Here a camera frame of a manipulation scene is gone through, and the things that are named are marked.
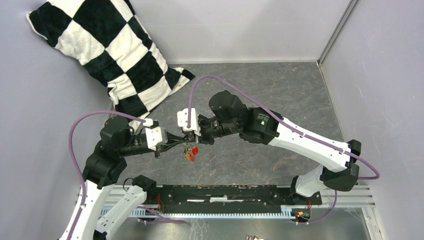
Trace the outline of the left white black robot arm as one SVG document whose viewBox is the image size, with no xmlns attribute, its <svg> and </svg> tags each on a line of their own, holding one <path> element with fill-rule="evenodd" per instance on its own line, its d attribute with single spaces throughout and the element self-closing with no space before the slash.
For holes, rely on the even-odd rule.
<svg viewBox="0 0 424 240">
<path fill-rule="evenodd" d="M 71 219 L 60 237 L 62 240 L 111 240 L 118 228 L 142 204 L 156 203 L 144 210 L 160 218 L 160 223 L 172 223 L 163 216 L 165 203 L 156 190 L 156 182 L 146 176 L 133 177 L 124 196 L 104 216 L 100 216 L 104 203 L 127 167 L 126 156 L 162 152 L 187 141 L 187 137 L 168 133 L 157 121 L 141 119 L 112 111 L 113 115 L 100 131 L 100 141 L 80 169 L 73 147 L 73 135 L 77 125 L 89 117 L 78 118 L 68 135 L 71 159 L 80 179 L 80 192 Z"/>
</svg>

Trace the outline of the red key tag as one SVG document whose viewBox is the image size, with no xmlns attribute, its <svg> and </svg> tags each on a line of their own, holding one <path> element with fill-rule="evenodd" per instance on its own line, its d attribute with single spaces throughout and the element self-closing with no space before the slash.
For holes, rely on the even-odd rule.
<svg viewBox="0 0 424 240">
<path fill-rule="evenodd" d="M 196 158 L 195 156 L 199 153 L 198 147 L 194 147 L 189 153 L 188 153 L 188 159 L 191 162 L 195 162 Z"/>
</svg>

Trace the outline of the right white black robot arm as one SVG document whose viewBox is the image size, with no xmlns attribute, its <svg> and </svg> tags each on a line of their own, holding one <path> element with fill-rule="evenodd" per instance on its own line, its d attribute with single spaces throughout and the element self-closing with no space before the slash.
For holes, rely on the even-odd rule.
<svg viewBox="0 0 424 240">
<path fill-rule="evenodd" d="M 263 144 L 293 151 L 319 165 L 295 176 L 289 199 L 302 204 L 314 193 L 326 188 L 349 192 L 359 179 L 360 167 L 351 154 L 361 153 L 361 142 L 340 142 L 303 129 L 278 113 L 269 114 L 260 107 L 247 107 L 240 98 L 224 90 L 209 101 L 213 117 L 197 114 L 194 108 L 177 113 L 177 125 L 193 141 L 213 145 L 215 139 L 238 134 L 252 144 Z"/>
</svg>

